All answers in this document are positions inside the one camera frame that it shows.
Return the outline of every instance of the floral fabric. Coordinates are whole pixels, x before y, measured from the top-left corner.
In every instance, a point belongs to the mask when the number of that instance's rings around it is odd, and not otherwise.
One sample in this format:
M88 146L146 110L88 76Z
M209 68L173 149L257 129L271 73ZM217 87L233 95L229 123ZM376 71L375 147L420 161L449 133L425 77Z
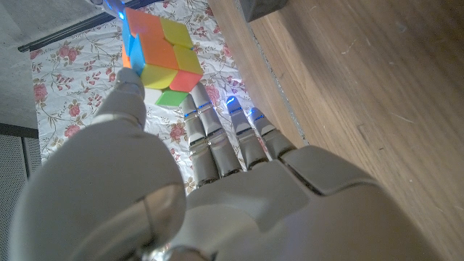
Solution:
M207 0L161 1L142 10L187 26L204 71L201 82L243 162L225 100L236 96L246 113L252 103ZM121 26L121 21L113 20L30 53L43 161L91 123L112 90L116 72L123 66ZM156 105L146 108L145 131L164 141L181 169L186 191L191 192L195 183L181 111Z

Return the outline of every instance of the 2x2 rubik's cube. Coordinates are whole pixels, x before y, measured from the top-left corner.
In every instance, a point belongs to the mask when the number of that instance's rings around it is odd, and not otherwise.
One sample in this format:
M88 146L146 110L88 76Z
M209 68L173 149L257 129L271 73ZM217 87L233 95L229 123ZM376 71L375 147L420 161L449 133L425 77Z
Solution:
M140 75L146 101L179 106L203 76L193 47L185 25L124 9L123 65Z

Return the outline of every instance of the robotic hand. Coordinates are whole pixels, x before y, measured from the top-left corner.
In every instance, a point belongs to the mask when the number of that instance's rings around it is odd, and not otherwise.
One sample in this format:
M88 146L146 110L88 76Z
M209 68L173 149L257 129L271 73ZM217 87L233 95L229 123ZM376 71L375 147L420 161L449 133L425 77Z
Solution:
M437 260L390 196L323 149L296 149L258 109L228 111L241 169L204 87L181 108L198 188L188 197L165 145L143 132L144 87L123 68L93 124L32 176L11 260ZM272 161L264 153L262 137Z

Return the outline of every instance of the wooden floor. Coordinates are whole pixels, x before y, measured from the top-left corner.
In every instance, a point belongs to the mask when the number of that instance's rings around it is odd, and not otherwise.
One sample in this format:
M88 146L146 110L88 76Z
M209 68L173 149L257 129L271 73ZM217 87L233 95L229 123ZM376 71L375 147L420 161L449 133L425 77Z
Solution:
M464 260L463 4L289 0L249 25L236 2L210 5L255 105L371 173Z

